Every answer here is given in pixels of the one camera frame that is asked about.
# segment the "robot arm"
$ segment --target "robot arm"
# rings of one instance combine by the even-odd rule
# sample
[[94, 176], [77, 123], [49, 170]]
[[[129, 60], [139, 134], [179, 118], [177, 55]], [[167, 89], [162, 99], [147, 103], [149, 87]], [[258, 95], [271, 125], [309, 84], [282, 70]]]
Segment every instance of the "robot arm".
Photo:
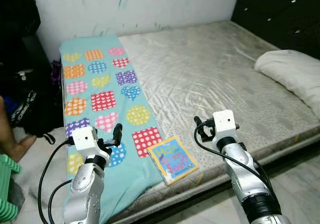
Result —
[[106, 147], [119, 146], [122, 125], [114, 128], [114, 139], [103, 142], [91, 126], [76, 129], [72, 137], [84, 164], [80, 166], [70, 186], [70, 198], [64, 210], [67, 224], [95, 224], [100, 217], [100, 197], [104, 189], [104, 168], [109, 166], [112, 150]]
[[[215, 112], [212, 116], [213, 119], [206, 120], [205, 123], [208, 127], [214, 128], [211, 132], [214, 136], [213, 145], [221, 154], [239, 161], [259, 174], [254, 166], [253, 157], [246, 151], [243, 143], [240, 143], [236, 134], [239, 126], [235, 124], [233, 112], [224, 110]], [[195, 117], [194, 120], [199, 126], [199, 118]], [[227, 158], [224, 158], [224, 161], [232, 187], [251, 224], [290, 224], [289, 219], [281, 214], [280, 205], [271, 186], [266, 186], [260, 178], [234, 161]]]

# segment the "mattress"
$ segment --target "mattress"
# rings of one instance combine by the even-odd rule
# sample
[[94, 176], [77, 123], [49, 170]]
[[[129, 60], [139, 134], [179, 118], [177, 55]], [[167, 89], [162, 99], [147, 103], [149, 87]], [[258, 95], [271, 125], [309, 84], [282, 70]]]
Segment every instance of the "mattress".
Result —
[[232, 22], [119, 39], [165, 138], [179, 137], [199, 169], [172, 185], [146, 190], [108, 223], [136, 221], [228, 180], [222, 159], [194, 142], [196, 115], [207, 119], [215, 111], [233, 110], [240, 138], [262, 163], [320, 139], [311, 109], [254, 70], [260, 55], [277, 48]]

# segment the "book cover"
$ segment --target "book cover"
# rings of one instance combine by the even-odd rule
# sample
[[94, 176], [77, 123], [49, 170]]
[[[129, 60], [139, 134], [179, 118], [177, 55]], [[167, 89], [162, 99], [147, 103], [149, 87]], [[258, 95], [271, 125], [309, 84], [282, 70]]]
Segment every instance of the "book cover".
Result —
[[197, 163], [177, 137], [149, 147], [148, 153], [168, 185], [198, 169]]

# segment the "heart pattern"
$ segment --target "heart pattern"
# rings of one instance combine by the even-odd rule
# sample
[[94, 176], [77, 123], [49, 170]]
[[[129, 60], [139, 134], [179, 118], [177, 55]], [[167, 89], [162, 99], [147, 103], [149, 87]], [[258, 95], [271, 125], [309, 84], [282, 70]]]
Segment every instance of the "heart pattern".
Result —
[[69, 173], [76, 175], [79, 167], [84, 163], [82, 155], [79, 153], [71, 153], [68, 155], [66, 169]]
[[101, 50], [88, 50], [84, 52], [84, 57], [86, 60], [99, 60], [103, 59], [104, 54]]
[[107, 110], [116, 106], [115, 94], [113, 91], [101, 92], [91, 95], [93, 111]]
[[109, 167], [115, 167], [124, 161], [127, 155], [127, 149], [122, 142], [118, 147], [110, 146], [109, 148], [112, 149]]
[[114, 59], [113, 60], [113, 65], [116, 67], [119, 67], [121, 69], [123, 69], [125, 66], [127, 66], [129, 63], [129, 59], [128, 58], [122, 58], [122, 59]]
[[121, 90], [121, 94], [126, 96], [128, 99], [131, 99], [132, 101], [135, 100], [135, 98], [140, 94], [140, 88], [137, 86], [128, 88], [128, 87], [123, 87]]
[[66, 86], [68, 94], [76, 95], [83, 93], [88, 89], [88, 84], [85, 81], [75, 81]]
[[147, 151], [148, 147], [162, 141], [160, 133], [156, 127], [134, 132], [132, 134], [132, 138], [140, 158], [144, 158], [149, 155]]
[[98, 116], [94, 124], [96, 125], [97, 128], [104, 130], [108, 133], [111, 133], [116, 120], [118, 120], [118, 114], [115, 112], [112, 112], [108, 116], [104, 116], [104, 115]]
[[72, 136], [72, 132], [74, 130], [79, 129], [79, 128], [83, 128], [83, 127], [86, 127], [86, 126], [90, 126], [90, 121], [89, 121], [88, 118], [83, 118], [81, 120], [68, 123], [65, 126], [66, 136], [70, 137], [70, 136]]
[[126, 119], [132, 125], [143, 125], [146, 124], [151, 118], [150, 111], [141, 105], [133, 106], [126, 113]]
[[87, 106], [86, 100], [82, 98], [72, 98], [70, 101], [68, 101], [65, 105], [65, 115], [71, 116], [71, 115], [81, 115], [83, 111], [85, 110], [85, 107]]
[[64, 54], [63, 57], [67, 61], [75, 62], [81, 58], [81, 54], [80, 53]]
[[133, 70], [118, 72], [115, 76], [119, 85], [124, 85], [125, 83], [133, 84], [137, 82], [137, 77]]
[[107, 83], [110, 82], [110, 76], [109, 75], [105, 75], [102, 77], [97, 77], [97, 78], [93, 78], [91, 81], [91, 84], [95, 87], [100, 87], [102, 88], [103, 86], [105, 86]]
[[125, 50], [122, 47], [112, 47], [108, 52], [112, 56], [121, 56], [125, 53]]
[[64, 69], [64, 77], [66, 79], [77, 78], [81, 76], [85, 76], [85, 66], [84, 65], [73, 65], [73, 66], [65, 66]]
[[88, 69], [91, 73], [98, 74], [105, 71], [107, 69], [107, 66], [104, 62], [94, 61], [89, 64]]

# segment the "white pillow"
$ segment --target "white pillow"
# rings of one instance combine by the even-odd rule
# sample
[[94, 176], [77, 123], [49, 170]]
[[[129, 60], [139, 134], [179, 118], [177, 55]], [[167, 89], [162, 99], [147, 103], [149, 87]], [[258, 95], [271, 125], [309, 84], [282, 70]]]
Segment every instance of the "white pillow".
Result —
[[319, 60], [293, 50], [269, 51], [257, 59], [254, 69], [294, 92], [320, 118]]

